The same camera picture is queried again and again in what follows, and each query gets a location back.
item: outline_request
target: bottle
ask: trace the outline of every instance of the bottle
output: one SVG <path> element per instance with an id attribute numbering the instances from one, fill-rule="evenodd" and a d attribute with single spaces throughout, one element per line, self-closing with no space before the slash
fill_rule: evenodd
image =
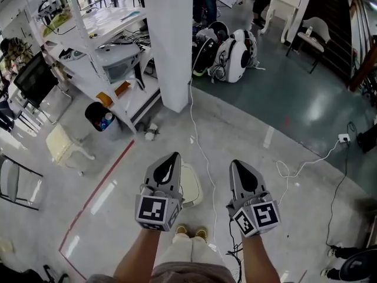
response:
<path id="1" fill-rule="evenodd" d="M 312 34 L 312 31 L 313 31 L 313 27 L 309 27 L 309 28 L 306 30 L 305 35 L 306 35 L 307 37 L 310 37 L 310 35 Z"/>

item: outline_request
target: teal floor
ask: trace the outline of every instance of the teal floor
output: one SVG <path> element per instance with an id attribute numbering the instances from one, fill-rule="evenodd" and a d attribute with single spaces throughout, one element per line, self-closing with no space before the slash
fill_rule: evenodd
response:
<path id="1" fill-rule="evenodd" d="M 233 9 L 220 7 L 219 20 L 228 25 L 230 32 L 250 28 L 252 1 L 245 0 Z M 358 132 L 373 126 L 377 109 L 371 107 L 366 97 L 351 93 L 343 81 L 331 70 L 319 64 L 309 74 L 313 59 L 301 52 L 285 57 L 287 46 L 280 43 L 283 21 L 274 19 L 268 34 L 257 38 L 258 60 L 266 70 L 246 70 L 235 84 L 216 81 L 208 76 L 195 78 L 193 85 L 237 108 L 257 117 L 278 129 L 298 143 L 325 157 L 335 145 L 338 134 L 346 133 L 349 121 Z M 363 154 L 355 134 L 348 158 L 348 176 L 368 194 L 377 198 L 377 149 Z M 346 145 L 340 144 L 328 162 L 341 171 L 345 170 Z"/>

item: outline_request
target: red line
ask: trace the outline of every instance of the red line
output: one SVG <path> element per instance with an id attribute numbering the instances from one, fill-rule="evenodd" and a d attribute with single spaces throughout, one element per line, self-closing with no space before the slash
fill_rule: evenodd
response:
<path id="1" fill-rule="evenodd" d="M 72 263 L 70 263 L 70 261 L 61 253 L 61 251 L 59 251 L 59 253 L 63 256 L 63 258 L 68 262 L 68 264 L 86 281 L 87 279 L 86 279 L 86 277 L 84 277 L 81 273 L 80 273 L 80 271 L 78 271 L 77 270 L 77 268 L 76 267 L 74 267 L 73 266 L 73 264 Z"/>
<path id="2" fill-rule="evenodd" d="M 65 233 L 64 235 L 64 238 L 63 238 L 63 241 L 61 242 L 61 245 L 59 247 L 59 252 L 61 253 L 61 249 L 62 247 L 64 246 L 65 244 L 65 241 L 67 240 L 67 236 L 68 234 L 71 232 L 72 228 L 74 227 L 74 225 L 76 224 L 77 220 L 80 218 L 82 212 L 85 210 L 85 208 L 89 205 L 90 201 L 93 199 L 93 197 L 95 196 L 95 194 L 98 192 L 98 190 L 100 189 L 100 187 L 104 184 L 105 180 L 107 179 L 107 177 L 109 177 L 109 175 L 111 174 L 111 172 L 114 170 L 114 168 L 119 164 L 120 160 L 123 158 L 123 156 L 128 152 L 128 150 L 131 148 L 131 146 L 134 144 L 134 140 L 131 141 L 130 144 L 128 144 L 127 148 L 125 148 L 125 150 L 122 152 L 122 154 L 120 154 L 120 156 L 118 157 L 118 159 L 115 161 L 115 163 L 111 166 L 110 170 L 106 173 L 106 175 L 103 177 L 103 179 L 101 180 L 100 184 L 95 188 L 95 190 L 92 192 L 92 194 L 90 195 L 90 197 L 88 198 L 88 200 L 85 202 L 84 204 L 84 207 L 81 209 L 81 211 L 78 212 L 78 214 L 76 215 L 75 219 L 72 221 L 70 227 L 68 228 L 67 232 Z M 70 263 L 70 261 L 68 261 L 68 259 L 63 255 L 61 254 L 65 260 L 67 260 L 67 262 L 73 267 L 74 270 L 77 271 L 77 269 Z"/>

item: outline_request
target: polished floor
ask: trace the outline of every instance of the polished floor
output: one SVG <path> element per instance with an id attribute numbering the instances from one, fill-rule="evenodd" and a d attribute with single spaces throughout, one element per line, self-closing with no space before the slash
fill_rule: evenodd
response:
<path id="1" fill-rule="evenodd" d="M 318 157 L 283 133 L 271 130 L 268 124 L 218 98 L 195 88 L 193 95 L 193 116 L 200 143 L 209 158 L 210 173 L 217 186 L 216 242 L 213 189 L 205 160 L 195 143 L 189 107 L 177 114 L 161 104 L 155 106 L 153 122 L 159 126 L 160 134 L 152 142 L 145 141 L 142 134 L 133 136 L 124 129 L 122 138 L 112 143 L 95 133 L 86 122 L 84 110 L 90 101 L 77 94 L 61 123 L 102 160 L 102 166 L 97 159 L 89 162 L 84 177 L 51 161 L 45 145 L 46 135 L 53 128 L 48 123 L 35 136 L 17 136 L 8 142 L 5 136 L 1 137 L 6 154 L 44 175 L 39 212 L 0 200 L 0 238 L 11 240 L 15 249 L 14 253 L 0 253 L 4 263 L 19 271 L 33 268 L 40 274 L 43 274 L 43 264 L 49 264 L 57 273 L 67 272 L 71 282 L 83 282 L 93 273 L 112 274 L 140 230 L 134 221 L 134 198 L 145 169 L 160 156 L 178 151 L 197 172 L 204 200 L 196 207 L 183 210 L 176 223 L 184 222 L 193 228 L 207 225 L 209 242 L 222 253 L 236 276 L 235 261 L 225 256 L 231 249 L 225 208 L 231 197 L 230 162 L 240 159 L 254 166 L 262 173 L 273 197 L 279 199 L 285 191 L 286 180 L 279 176 L 276 161 L 284 161 L 294 173 L 301 162 Z M 325 241 L 330 203 L 342 176 L 329 163 L 320 162 L 308 166 L 290 181 L 280 205 L 282 224 L 263 235 L 282 282 L 298 282 L 303 274 L 302 282 L 327 282 L 319 276 L 320 270 L 341 263 L 327 257 Z M 330 243 L 362 244 L 368 199 L 358 185 L 345 179 L 333 206 Z M 240 234 L 235 226 L 232 231 L 239 242 Z M 158 256 L 170 244 L 173 233 L 162 234 Z"/>
<path id="2" fill-rule="evenodd" d="M 250 28 L 253 1 L 244 0 L 232 9 L 221 6 L 218 20 L 225 22 L 230 32 Z M 358 132 L 373 126 L 377 109 L 371 107 L 360 93 L 351 93 L 328 68 L 319 64 L 309 74 L 313 60 L 304 52 L 290 53 L 280 43 L 283 21 L 274 18 L 269 32 L 257 38 L 260 67 L 266 70 L 246 70 L 235 84 L 211 83 L 209 77 L 195 78 L 193 85 L 221 100 L 255 116 L 316 155 L 325 157 L 334 146 L 338 134 L 347 132 L 347 123 L 354 122 Z M 349 131 L 351 140 L 355 134 Z M 345 170 L 345 148 L 338 146 L 328 162 Z M 363 154 L 353 142 L 349 152 L 348 176 L 368 194 L 377 198 L 377 149 Z"/>

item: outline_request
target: beige pants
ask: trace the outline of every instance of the beige pants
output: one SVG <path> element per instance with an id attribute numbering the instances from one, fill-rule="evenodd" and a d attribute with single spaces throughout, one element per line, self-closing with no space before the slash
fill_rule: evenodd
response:
<path id="1" fill-rule="evenodd" d="M 160 264 L 165 262 L 196 262 L 224 266 L 218 253 L 214 252 L 203 238 L 190 238 L 185 233 L 175 235 L 173 243 L 160 259 Z"/>

